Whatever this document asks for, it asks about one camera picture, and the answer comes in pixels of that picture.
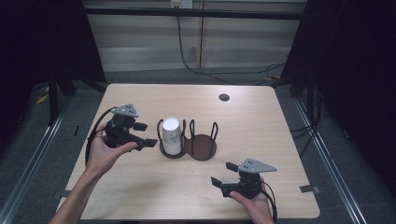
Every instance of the wall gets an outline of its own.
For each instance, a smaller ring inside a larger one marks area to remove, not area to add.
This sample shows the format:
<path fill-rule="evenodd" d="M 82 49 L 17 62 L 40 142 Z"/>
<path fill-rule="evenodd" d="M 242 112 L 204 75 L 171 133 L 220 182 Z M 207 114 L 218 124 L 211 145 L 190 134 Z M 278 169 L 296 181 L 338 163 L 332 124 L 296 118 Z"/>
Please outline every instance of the wall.
<path fill-rule="evenodd" d="M 170 7 L 170 0 L 86 0 L 86 6 Z M 193 8 L 303 12 L 304 1 L 193 1 Z M 106 72 L 183 67 L 174 17 L 89 15 Z M 299 22 L 180 18 L 190 67 L 265 66 L 286 61 Z"/>

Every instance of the wrist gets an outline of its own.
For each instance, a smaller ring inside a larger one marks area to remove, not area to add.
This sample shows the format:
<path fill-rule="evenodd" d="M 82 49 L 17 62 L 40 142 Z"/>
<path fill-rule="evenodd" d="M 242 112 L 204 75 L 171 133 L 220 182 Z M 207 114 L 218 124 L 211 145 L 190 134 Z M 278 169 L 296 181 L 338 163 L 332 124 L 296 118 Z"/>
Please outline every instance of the wrist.
<path fill-rule="evenodd" d="M 101 175 L 98 171 L 95 171 L 95 169 L 92 168 L 86 168 L 84 170 L 84 173 L 82 173 L 81 177 L 89 180 L 89 181 L 99 181 L 99 179 L 102 177 L 103 175 Z"/>
<path fill-rule="evenodd" d="M 259 220 L 252 220 L 252 222 L 254 224 L 275 224 L 275 222 L 271 218 L 268 218 L 268 217 L 263 217 Z"/>

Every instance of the hand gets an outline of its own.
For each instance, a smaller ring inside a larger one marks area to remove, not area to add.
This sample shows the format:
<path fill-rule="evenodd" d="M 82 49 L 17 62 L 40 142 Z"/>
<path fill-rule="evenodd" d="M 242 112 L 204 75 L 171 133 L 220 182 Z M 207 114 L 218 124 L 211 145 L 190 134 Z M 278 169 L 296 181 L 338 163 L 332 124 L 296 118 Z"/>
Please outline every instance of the hand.
<path fill-rule="evenodd" d="M 127 143 L 123 146 L 111 148 L 106 145 L 106 136 L 103 136 L 103 129 L 106 127 L 102 123 L 96 129 L 96 136 L 92 140 L 90 158 L 88 159 L 86 172 L 101 177 L 107 173 L 116 160 L 124 153 L 132 151 L 137 147 L 137 143 Z"/>
<path fill-rule="evenodd" d="M 262 189 L 265 191 L 264 179 L 262 179 Z M 241 203 L 247 210 L 251 220 L 256 224 L 273 224 L 275 223 L 271 217 L 270 204 L 267 197 L 263 193 L 259 193 L 253 199 L 247 199 L 242 194 L 232 191 L 230 196 Z"/>

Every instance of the black curtain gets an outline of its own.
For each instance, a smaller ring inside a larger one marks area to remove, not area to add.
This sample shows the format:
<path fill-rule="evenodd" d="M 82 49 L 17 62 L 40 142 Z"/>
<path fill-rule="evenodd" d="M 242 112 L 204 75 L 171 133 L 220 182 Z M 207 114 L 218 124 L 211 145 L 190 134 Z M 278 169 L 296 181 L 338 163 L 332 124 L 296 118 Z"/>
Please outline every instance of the black curtain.
<path fill-rule="evenodd" d="M 362 156 L 396 195 L 396 2 L 308 1 L 307 6 L 308 13 L 331 6 L 341 11 L 321 25 L 301 24 L 285 75 L 311 72 L 294 79 L 295 93 L 311 78 Z M 326 35 L 318 39 L 310 29 Z M 311 41 L 315 48 L 308 47 Z"/>
<path fill-rule="evenodd" d="M 32 87 L 47 82 L 50 72 L 59 82 L 71 79 L 106 82 L 87 15 L 52 7 L 83 5 L 80 0 L 0 1 L 3 143 L 12 136 Z"/>

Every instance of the brown cup holder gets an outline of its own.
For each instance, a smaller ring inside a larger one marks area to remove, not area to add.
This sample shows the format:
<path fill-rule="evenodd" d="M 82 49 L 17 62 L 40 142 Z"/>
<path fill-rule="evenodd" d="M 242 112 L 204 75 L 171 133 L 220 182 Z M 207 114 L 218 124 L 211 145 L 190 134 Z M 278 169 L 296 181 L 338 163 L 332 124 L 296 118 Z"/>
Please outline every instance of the brown cup holder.
<path fill-rule="evenodd" d="M 190 122 L 191 139 L 188 139 L 185 136 L 186 120 L 183 119 L 183 128 L 181 130 L 181 135 L 180 135 L 181 151 L 176 155 L 168 154 L 163 148 L 163 140 L 161 139 L 161 135 L 160 135 L 160 124 L 162 122 L 163 119 L 160 119 L 160 121 L 157 124 L 157 134 L 158 134 L 158 139 L 160 140 L 161 153 L 165 157 L 169 159 L 177 159 L 188 153 L 190 154 L 190 156 L 192 156 L 194 159 L 198 161 L 207 161 L 210 160 L 216 154 L 216 150 L 217 150 L 216 137 L 218 136 L 218 132 L 219 132 L 219 126 L 216 122 L 213 122 L 212 132 L 210 136 L 206 134 L 195 135 L 194 120 L 192 119 Z"/>

